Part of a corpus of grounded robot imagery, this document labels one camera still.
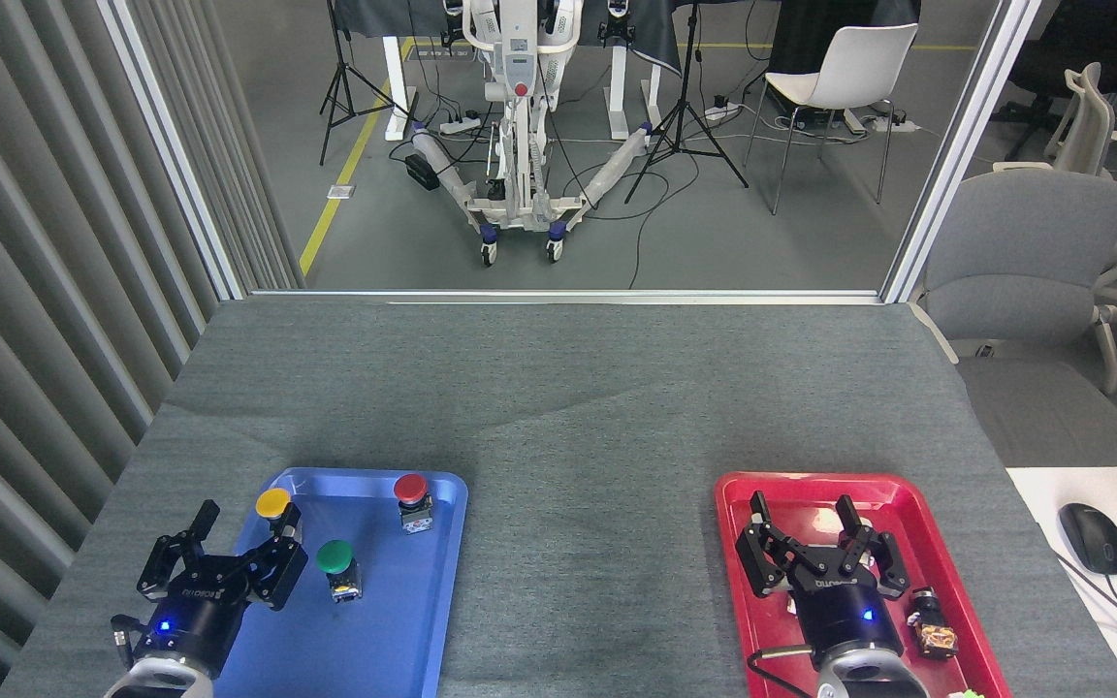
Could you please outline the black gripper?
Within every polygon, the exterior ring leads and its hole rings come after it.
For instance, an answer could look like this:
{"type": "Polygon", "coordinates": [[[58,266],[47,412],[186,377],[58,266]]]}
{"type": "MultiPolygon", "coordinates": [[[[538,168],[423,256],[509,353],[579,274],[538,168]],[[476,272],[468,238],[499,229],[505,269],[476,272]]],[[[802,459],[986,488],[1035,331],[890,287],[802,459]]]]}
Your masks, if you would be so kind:
{"type": "Polygon", "coordinates": [[[900,599],[910,587],[895,535],[861,520],[849,494],[839,496],[836,511],[842,522],[838,547],[844,557],[841,565],[828,562],[824,571],[814,572],[806,545],[773,524],[762,491],[750,497],[750,522],[736,541],[753,595],[770,595],[789,575],[795,615],[804,641],[811,646],[817,670],[852,650],[904,653],[903,641],[885,606],[886,599],[900,599]],[[878,576],[861,564],[865,553],[873,558],[878,576]]]}
{"type": "Polygon", "coordinates": [[[137,591],[157,606],[144,635],[145,657],[195,664],[212,679],[221,676],[244,611],[252,602],[280,611],[307,562],[297,504],[256,504],[267,522],[267,539],[237,557],[201,557],[220,508],[204,500],[185,530],[159,536],[149,553],[137,591]],[[173,571],[183,560],[183,571],[173,571]]]}

